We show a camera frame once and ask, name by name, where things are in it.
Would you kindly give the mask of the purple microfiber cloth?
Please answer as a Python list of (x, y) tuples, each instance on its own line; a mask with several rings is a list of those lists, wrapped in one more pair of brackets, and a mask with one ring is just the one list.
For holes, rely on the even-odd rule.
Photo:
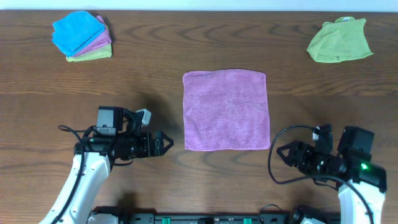
[(271, 145), (266, 74), (243, 69), (183, 76), (185, 148), (262, 150)]

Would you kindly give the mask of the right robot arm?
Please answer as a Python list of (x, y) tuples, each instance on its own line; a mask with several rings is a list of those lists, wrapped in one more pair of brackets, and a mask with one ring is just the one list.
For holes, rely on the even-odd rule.
[(386, 199), (387, 174), (385, 168), (371, 162), (374, 133), (355, 126), (345, 127), (337, 148), (333, 149), (332, 127), (329, 124), (309, 127), (313, 144), (292, 141), (284, 146), (270, 147), (289, 167), (311, 179), (315, 185), (326, 187), (334, 182), (338, 192), (339, 214), (323, 213), (316, 208), (302, 206), (294, 214), (294, 223), (372, 223), (382, 220)]

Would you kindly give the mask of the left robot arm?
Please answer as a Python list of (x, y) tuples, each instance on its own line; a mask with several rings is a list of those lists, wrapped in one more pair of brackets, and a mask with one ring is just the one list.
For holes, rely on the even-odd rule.
[(163, 156), (173, 146), (173, 140), (162, 131), (142, 131), (150, 119), (147, 109), (100, 106), (96, 125), (86, 130), (60, 125), (59, 129), (73, 133), (77, 142), (69, 176), (43, 223), (126, 223), (128, 219), (121, 215), (91, 208), (113, 167)]

